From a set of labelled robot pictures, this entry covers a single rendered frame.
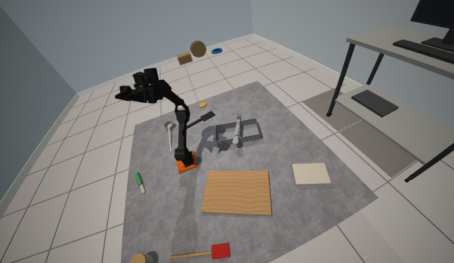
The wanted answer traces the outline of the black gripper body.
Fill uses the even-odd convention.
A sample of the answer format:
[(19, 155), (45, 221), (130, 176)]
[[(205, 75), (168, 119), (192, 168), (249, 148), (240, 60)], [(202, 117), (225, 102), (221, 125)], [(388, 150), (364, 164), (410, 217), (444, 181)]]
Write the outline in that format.
[[(123, 91), (123, 87), (124, 86), (120, 86), (120, 93)], [(138, 92), (138, 90), (140, 89), (140, 87), (135, 87), (135, 90), (132, 90), (130, 86), (126, 86), (128, 87), (129, 89), (129, 94), (133, 94), (135, 92)], [(147, 94), (147, 100), (148, 100), (148, 103), (156, 103), (157, 102), (157, 89), (150, 86), (150, 87), (147, 87), (146, 88), (146, 94)]]

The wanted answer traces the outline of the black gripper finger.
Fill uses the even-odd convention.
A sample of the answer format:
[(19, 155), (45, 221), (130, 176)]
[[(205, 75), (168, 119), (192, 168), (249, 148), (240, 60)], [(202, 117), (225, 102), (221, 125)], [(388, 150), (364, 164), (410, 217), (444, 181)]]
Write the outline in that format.
[(125, 97), (125, 100), (131, 100), (131, 101), (137, 101), (137, 102), (142, 102), (142, 103), (147, 103), (147, 94), (146, 94), (146, 89), (144, 87), (140, 87), (138, 92), (135, 92), (133, 94), (130, 94)]
[[(123, 87), (123, 91), (117, 95), (115, 95), (115, 99), (121, 99), (121, 100), (125, 100), (125, 97), (129, 95), (129, 89), (128, 87), (124, 86)], [(125, 101), (130, 101), (130, 100), (125, 100)]]

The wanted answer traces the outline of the grey cylindrical jar with wooden lid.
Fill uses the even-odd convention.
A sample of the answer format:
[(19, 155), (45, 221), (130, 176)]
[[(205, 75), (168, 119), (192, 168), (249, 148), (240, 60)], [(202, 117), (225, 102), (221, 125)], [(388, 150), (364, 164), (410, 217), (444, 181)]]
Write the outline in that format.
[(130, 263), (154, 263), (154, 260), (151, 255), (136, 254), (132, 257)]

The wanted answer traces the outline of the grey rectangular tin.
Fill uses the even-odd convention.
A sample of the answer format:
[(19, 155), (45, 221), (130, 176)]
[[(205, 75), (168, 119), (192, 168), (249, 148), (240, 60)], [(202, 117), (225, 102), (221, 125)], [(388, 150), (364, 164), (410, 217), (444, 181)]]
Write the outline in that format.
[[(216, 143), (218, 146), (233, 144), (236, 122), (216, 125)], [(261, 139), (257, 119), (240, 121), (238, 143)]]

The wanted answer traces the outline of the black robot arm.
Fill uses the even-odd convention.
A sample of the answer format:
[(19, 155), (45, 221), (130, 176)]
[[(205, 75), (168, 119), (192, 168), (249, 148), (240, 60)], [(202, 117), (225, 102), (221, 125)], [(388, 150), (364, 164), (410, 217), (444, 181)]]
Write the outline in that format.
[[(177, 161), (181, 161), (185, 167), (193, 165), (194, 158), (192, 156), (192, 152), (186, 147), (187, 123), (190, 116), (189, 107), (185, 104), (183, 99), (180, 99), (171, 90), (170, 85), (168, 85), (164, 79), (159, 80), (156, 68), (144, 69), (144, 73), (137, 72), (133, 74), (133, 77), (136, 83), (134, 84), (134, 87), (143, 86), (146, 89), (147, 87), (152, 86), (157, 89), (158, 100), (163, 100), (163, 97), (165, 97), (175, 104), (174, 111), (176, 119), (179, 122), (179, 140), (178, 147), (175, 149), (174, 157)], [(178, 105), (182, 105), (185, 110), (178, 110)]]

